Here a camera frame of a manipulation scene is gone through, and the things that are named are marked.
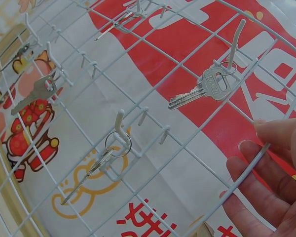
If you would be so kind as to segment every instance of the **yellow outline drawing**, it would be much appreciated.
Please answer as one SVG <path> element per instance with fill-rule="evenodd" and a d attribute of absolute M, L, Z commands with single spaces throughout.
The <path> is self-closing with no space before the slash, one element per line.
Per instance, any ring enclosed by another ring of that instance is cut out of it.
<path fill-rule="evenodd" d="M 131 128 L 129 127 L 126 131 L 128 133 L 128 135 L 130 135 L 130 130 L 131 130 Z M 112 148 L 116 151 L 120 150 L 120 147 L 113 146 Z M 88 157 L 90 157 L 91 154 L 95 155 L 96 151 L 93 150 L 90 154 L 88 154 Z M 121 172 L 123 172 L 128 166 L 128 157 L 124 156 L 122 159 L 123 159 L 123 167 L 122 167 Z M 79 182 L 80 182 L 79 178 L 78 178 L 79 172 L 82 170 L 85 170 L 85 173 L 87 173 L 90 170 L 91 166 L 94 164 L 94 162 L 95 162 L 95 159 L 91 159 L 91 161 L 88 162 L 88 164 L 78 165 L 74 169 L 74 171 L 73 171 L 74 186 L 72 188 L 64 189 L 63 192 L 65 195 L 68 195 L 69 193 L 71 193 L 74 190 L 74 187 L 76 187 L 79 184 Z M 95 179 L 101 178 L 103 175 L 104 175 L 104 172 L 98 172 L 94 175 L 91 175 L 89 177 L 89 179 L 95 180 Z M 114 183 L 110 184 L 109 186 L 107 186 L 106 188 L 103 188 L 100 190 L 91 190 L 91 189 L 86 188 L 84 185 L 82 185 L 78 189 L 78 191 L 75 193 L 74 198 L 72 200 L 70 200 L 70 202 L 71 202 L 71 204 L 75 204 L 77 201 L 79 201 L 82 194 L 89 194 L 91 196 L 89 203 L 86 205 L 86 207 L 82 211 L 79 212 L 79 215 L 83 216 L 91 209 L 92 205 L 95 202 L 96 195 L 103 195 L 103 194 L 106 194 L 106 193 L 112 191 L 114 188 L 116 188 L 118 186 L 119 183 L 120 183 L 120 181 L 114 182 Z M 59 202 L 58 204 L 60 205 L 60 203 L 63 201 L 64 201 L 64 197 L 61 195 L 61 193 L 57 193 L 52 196 L 51 203 L 52 203 L 52 207 L 53 207 L 54 211 L 59 216 L 65 218 L 65 219 L 76 219 L 77 218 L 76 214 L 66 215 L 66 214 L 62 213 L 59 209 L 57 209 L 56 202 Z"/>

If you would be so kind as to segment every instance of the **key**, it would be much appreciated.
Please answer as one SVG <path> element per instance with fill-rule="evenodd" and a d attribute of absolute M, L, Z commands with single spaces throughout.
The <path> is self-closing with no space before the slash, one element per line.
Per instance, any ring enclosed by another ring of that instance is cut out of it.
<path fill-rule="evenodd" d="M 196 87 L 186 94 L 180 94 L 172 98 L 168 108 L 175 110 L 203 96 L 210 96 L 217 101 L 224 99 L 231 89 L 226 76 L 223 76 L 223 74 L 224 71 L 218 67 L 207 69 L 204 71 L 201 81 L 197 82 Z M 220 75 L 226 88 L 222 89 L 218 84 L 219 78 L 217 75 Z"/>
<path fill-rule="evenodd" d="M 109 151 L 105 151 L 103 155 L 101 155 L 100 159 L 96 161 L 88 173 L 83 177 L 83 179 L 80 181 L 80 183 L 74 188 L 74 190 L 65 198 L 65 200 L 61 203 L 61 205 L 65 205 L 67 201 L 77 192 L 77 190 L 81 187 L 81 185 L 84 183 L 84 181 L 89 178 L 94 171 L 96 171 L 98 168 L 100 168 L 102 165 L 104 165 L 110 158 L 111 154 L 114 151 L 114 149 L 110 149 Z"/>
<path fill-rule="evenodd" d="M 46 87 L 46 82 L 51 83 L 49 87 Z M 39 80 L 34 82 L 34 88 L 30 92 L 30 94 L 21 100 L 12 110 L 11 115 L 17 114 L 19 111 L 21 111 L 25 106 L 29 105 L 35 100 L 41 99 L 41 100 L 47 100 L 49 97 L 55 94 L 57 91 L 56 84 L 53 80 L 53 77 L 51 75 L 44 76 L 40 78 Z"/>
<path fill-rule="evenodd" d="M 0 70 L 0 72 L 3 71 L 4 69 L 6 69 L 6 67 L 9 66 L 10 63 L 12 63 L 15 59 L 17 59 L 18 57 L 21 57 L 21 56 L 22 56 L 22 55 L 23 55 L 23 54 L 29 49 L 29 47 L 30 47 L 30 43 L 27 43 L 27 44 L 24 45 L 22 48 L 20 48 L 19 51 L 16 53 L 16 55 L 10 60 L 10 62 L 8 62 L 8 63 L 4 66 L 4 68 L 2 68 L 2 69 Z"/>
<path fill-rule="evenodd" d="M 120 18 L 117 22 L 115 22 L 113 25 L 111 25 L 111 27 L 109 27 L 106 31 L 104 31 L 101 35 L 99 35 L 94 41 L 98 41 L 100 38 L 102 38 L 102 36 L 104 36 L 107 32 L 109 32 L 111 29 L 113 29 L 114 27 L 118 26 L 119 23 L 126 19 L 127 17 L 129 17 L 131 14 L 133 14 L 132 12 L 127 13 L 125 16 L 123 16 L 122 18 Z"/>

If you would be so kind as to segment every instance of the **hand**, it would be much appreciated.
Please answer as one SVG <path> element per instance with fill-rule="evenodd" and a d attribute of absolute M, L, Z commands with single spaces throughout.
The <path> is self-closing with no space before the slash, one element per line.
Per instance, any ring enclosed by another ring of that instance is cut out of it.
<path fill-rule="evenodd" d="M 270 150 L 296 170 L 296 118 L 258 121 L 255 129 L 258 138 L 263 143 L 270 143 Z M 250 163 L 261 146 L 252 141 L 244 141 L 239 149 Z M 234 181 L 247 167 L 238 157 L 229 158 L 226 165 Z M 277 230 L 274 232 L 262 224 L 235 194 L 223 204 L 227 216 L 244 237 L 296 237 L 296 180 L 269 154 L 262 157 L 254 170 L 272 191 L 259 182 L 253 173 L 248 175 L 239 190 L 259 215 Z"/>

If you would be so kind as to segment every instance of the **metal key ring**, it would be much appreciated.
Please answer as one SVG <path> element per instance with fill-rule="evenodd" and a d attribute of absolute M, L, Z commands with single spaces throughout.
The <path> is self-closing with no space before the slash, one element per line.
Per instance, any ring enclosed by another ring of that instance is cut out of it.
<path fill-rule="evenodd" d="M 109 136 L 111 136 L 112 134 L 114 134 L 114 133 L 116 133 L 116 132 L 117 132 L 117 131 L 113 131 L 113 132 L 111 132 L 111 133 L 106 137 L 106 139 L 105 139 L 105 150 L 106 150 L 107 152 L 109 151 L 108 146 L 107 146 L 108 138 L 109 138 Z M 129 139 L 129 141 L 130 141 L 130 146 L 129 146 L 128 151 L 127 151 L 125 154 L 123 154 L 123 155 L 119 155 L 119 156 L 111 154 L 112 157 L 121 158 L 121 157 L 126 156 L 126 155 L 131 151 L 131 149 L 132 149 L 132 139 L 130 138 L 130 136 L 129 136 L 128 134 L 126 134 L 126 135 L 127 135 L 128 139 Z"/>
<path fill-rule="evenodd" d="M 127 12 L 127 13 L 132 12 L 133 14 L 138 14 L 138 12 L 133 12 L 133 11 L 130 9 L 131 7 L 136 7 L 136 4 L 131 4 L 131 5 L 129 5 L 129 6 L 126 8 L 126 12 Z M 137 18 L 137 17 L 140 17 L 140 16 L 142 15 L 143 12 L 144 12 L 144 10 L 143 10 L 142 8 L 140 8 L 140 14 L 138 14 L 137 16 L 134 15 L 134 16 L 129 16 L 129 17 L 131 17 L 131 18 Z"/>
<path fill-rule="evenodd" d="M 221 63 L 219 64 L 219 66 L 221 66 L 222 64 L 225 64 L 225 63 L 229 63 L 229 62 L 228 62 L 228 61 L 221 62 Z M 237 64 L 235 64 L 235 62 L 232 62 L 232 64 L 235 66 L 235 67 L 234 67 L 235 70 L 233 70 L 231 73 L 221 74 L 222 76 L 229 76 L 229 75 L 234 74 L 234 73 L 237 71 L 237 68 L 238 68 Z"/>

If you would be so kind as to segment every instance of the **fingernail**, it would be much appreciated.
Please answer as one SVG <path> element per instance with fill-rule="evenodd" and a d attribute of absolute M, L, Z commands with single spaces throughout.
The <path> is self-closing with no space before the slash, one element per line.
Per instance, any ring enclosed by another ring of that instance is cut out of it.
<path fill-rule="evenodd" d="M 223 191 L 223 192 L 221 192 L 221 194 L 219 194 L 219 198 L 222 198 L 222 196 L 225 194 L 227 192 L 227 190 L 226 191 Z"/>
<path fill-rule="evenodd" d="M 240 146 L 241 146 L 241 144 L 242 144 L 244 141 L 245 141 L 245 140 L 239 142 L 239 144 L 238 144 L 238 150 L 240 150 Z"/>
<path fill-rule="evenodd" d="M 256 127 L 256 126 L 259 126 L 259 125 L 264 124 L 264 123 L 266 123 L 265 120 L 263 120 L 263 119 L 257 119 L 257 120 L 254 120 L 253 121 L 253 126 Z"/>

